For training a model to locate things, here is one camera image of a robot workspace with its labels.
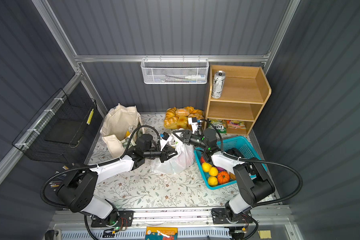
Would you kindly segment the white plastic grocery bag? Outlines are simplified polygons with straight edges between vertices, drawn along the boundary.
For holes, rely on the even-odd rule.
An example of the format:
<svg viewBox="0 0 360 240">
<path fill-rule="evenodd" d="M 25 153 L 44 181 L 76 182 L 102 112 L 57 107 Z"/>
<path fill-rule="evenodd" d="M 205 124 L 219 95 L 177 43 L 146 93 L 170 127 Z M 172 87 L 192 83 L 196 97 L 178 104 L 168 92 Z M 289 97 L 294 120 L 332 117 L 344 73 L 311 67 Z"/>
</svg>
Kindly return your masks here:
<svg viewBox="0 0 360 240">
<path fill-rule="evenodd" d="M 166 147 L 170 147 L 178 154 L 163 163 L 158 158 L 152 160 L 151 170 L 155 174 L 180 174 L 194 163 L 195 154 L 193 147 L 183 144 L 173 134 L 169 134 L 169 139 L 167 140 Z"/>
</svg>

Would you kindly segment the teal plastic fruit basket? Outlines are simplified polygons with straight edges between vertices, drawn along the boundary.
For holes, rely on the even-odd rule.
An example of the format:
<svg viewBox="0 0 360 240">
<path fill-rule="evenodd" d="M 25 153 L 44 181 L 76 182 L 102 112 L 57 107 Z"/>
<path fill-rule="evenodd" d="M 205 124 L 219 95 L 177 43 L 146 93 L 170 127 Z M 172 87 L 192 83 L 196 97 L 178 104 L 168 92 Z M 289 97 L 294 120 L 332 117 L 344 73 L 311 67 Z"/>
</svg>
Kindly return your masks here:
<svg viewBox="0 0 360 240">
<path fill-rule="evenodd" d="M 228 151 L 228 150 L 231 150 L 231 149 L 235 148 L 246 159 L 251 159 L 251 158 L 260 159 L 260 156 L 257 154 L 255 149 L 252 147 L 250 142 L 245 137 L 239 136 L 239 137 L 234 137 L 234 138 L 230 138 L 230 139 L 225 139 L 225 140 L 223 140 L 223 143 L 224 143 L 224 150 L 225 151 Z M 224 184 L 218 183 L 216 186 L 210 186 L 209 183 L 208 183 L 208 178 L 210 177 L 210 175 L 209 175 L 209 173 L 203 171 L 203 168 L 202 168 L 203 161 L 201 161 L 202 152 L 200 152 L 200 150 L 201 150 L 200 148 L 196 148 L 194 150 L 195 160 L 196 160 L 198 168 L 200 170 L 202 179 L 204 180 L 204 182 L 205 182 L 208 189 L 210 189 L 210 190 L 218 190 L 218 189 L 221 189 L 223 187 L 227 187 L 227 186 L 230 186 L 230 185 L 233 185 L 233 184 L 237 183 L 236 180 L 230 178 L 229 182 L 226 182 Z"/>
</svg>

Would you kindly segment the cream canvas tote bag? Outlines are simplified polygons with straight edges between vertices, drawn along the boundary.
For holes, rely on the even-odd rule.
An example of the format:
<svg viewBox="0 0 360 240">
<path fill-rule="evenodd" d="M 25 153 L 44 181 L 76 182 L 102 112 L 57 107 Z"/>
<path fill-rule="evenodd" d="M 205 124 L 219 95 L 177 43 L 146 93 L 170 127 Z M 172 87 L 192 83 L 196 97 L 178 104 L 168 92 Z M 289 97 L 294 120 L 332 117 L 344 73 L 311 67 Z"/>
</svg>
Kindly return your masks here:
<svg viewBox="0 0 360 240">
<path fill-rule="evenodd" d="M 131 127 L 140 125 L 142 125 L 141 115 L 136 106 L 125 107 L 118 104 L 109 110 L 104 118 L 101 136 L 113 158 L 120 157 L 125 151 L 129 140 L 127 133 L 133 132 Z"/>
</svg>

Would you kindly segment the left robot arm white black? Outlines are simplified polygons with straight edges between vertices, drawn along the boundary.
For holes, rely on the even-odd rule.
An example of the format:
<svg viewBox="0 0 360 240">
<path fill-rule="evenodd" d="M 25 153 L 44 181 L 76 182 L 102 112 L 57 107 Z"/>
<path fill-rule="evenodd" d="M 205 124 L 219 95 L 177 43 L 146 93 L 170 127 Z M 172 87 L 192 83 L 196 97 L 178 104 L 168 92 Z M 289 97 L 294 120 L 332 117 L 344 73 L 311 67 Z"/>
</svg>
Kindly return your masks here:
<svg viewBox="0 0 360 240">
<path fill-rule="evenodd" d="M 142 134 L 132 146 L 129 138 L 126 148 L 118 158 L 96 164 L 80 165 L 50 177 L 40 190 L 41 199 L 48 205 L 69 209 L 73 213 L 93 215 L 106 222 L 106 226 L 114 227 L 121 221 L 118 209 L 106 199 L 95 194 L 96 186 L 113 176 L 139 168 L 146 159 L 158 158 L 165 162 L 178 153 L 168 145 L 172 137 L 168 133 L 157 134 L 157 141 L 150 134 Z M 65 176 L 56 190 L 60 203 L 49 200 L 45 190 L 50 182 Z"/>
</svg>

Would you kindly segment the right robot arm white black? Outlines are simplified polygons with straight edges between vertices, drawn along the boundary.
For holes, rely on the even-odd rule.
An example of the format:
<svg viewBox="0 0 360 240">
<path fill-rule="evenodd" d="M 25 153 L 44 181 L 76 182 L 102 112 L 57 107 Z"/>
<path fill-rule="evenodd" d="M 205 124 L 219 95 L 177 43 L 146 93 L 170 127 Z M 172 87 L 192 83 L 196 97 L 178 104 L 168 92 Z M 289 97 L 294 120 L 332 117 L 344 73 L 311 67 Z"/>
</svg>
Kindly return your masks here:
<svg viewBox="0 0 360 240">
<path fill-rule="evenodd" d="M 203 130 L 202 133 L 191 130 L 174 130 L 173 135 L 186 145 L 192 145 L 202 149 L 202 155 L 206 162 L 223 168 L 236 177 L 239 193 L 226 203 L 225 216 L 228 221 L 234 222 L 239 215 L 248 212 L 255 207 L 280 203 L 296 196 L 303 188 L 303 178 L 295 169 L 272 161 L 262 161 L 258 158 L 246 159 L 235 156 L 224 150 L 224 142 L 221 133 L 208 120 L 201 119 L 212 128 Z M 298 179 L 298 185 L 292 193 L 285 197 L 263 202 L 262 200 L 274 193 L 275 184 L 264 165 L 274 165 L 292 172 Z"/>
</svg>

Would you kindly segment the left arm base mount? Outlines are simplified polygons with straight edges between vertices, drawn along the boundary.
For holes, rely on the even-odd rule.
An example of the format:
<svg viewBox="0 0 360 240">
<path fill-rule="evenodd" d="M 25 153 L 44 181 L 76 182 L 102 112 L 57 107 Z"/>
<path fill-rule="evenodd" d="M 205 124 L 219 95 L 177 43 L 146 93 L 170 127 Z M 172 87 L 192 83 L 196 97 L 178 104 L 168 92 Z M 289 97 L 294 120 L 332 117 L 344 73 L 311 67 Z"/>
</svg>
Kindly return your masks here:
<svg viewBox="0 0 360 240">
<path fill-rule="evenodd" d="M 134 211 L 112 211 L 108 217 L 101 219 L 97 216 L 92 217 L 92 228 L 126 228 L 132 225 Z"/>
</svg>

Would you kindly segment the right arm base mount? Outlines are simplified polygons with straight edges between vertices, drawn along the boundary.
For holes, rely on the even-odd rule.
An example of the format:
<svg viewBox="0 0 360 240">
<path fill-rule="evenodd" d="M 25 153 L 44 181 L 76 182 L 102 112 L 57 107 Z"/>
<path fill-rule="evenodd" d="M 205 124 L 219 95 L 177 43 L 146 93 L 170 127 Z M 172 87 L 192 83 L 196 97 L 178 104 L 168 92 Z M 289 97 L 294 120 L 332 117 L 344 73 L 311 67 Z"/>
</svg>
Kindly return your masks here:
<svg viewBox="0 0 360 240">
<path fill-rule="evenodd" d="M 211 215 L 212 215 L 213 223 L 216 225 L 223 225 L 223 224 L 247 225 L 253 223 L 253 220 L 249 218 L 249 215 L 244 213 L 234 214 L 232 211 L 226 210 L 225 208 L 212 208 Z"/>
</svg>

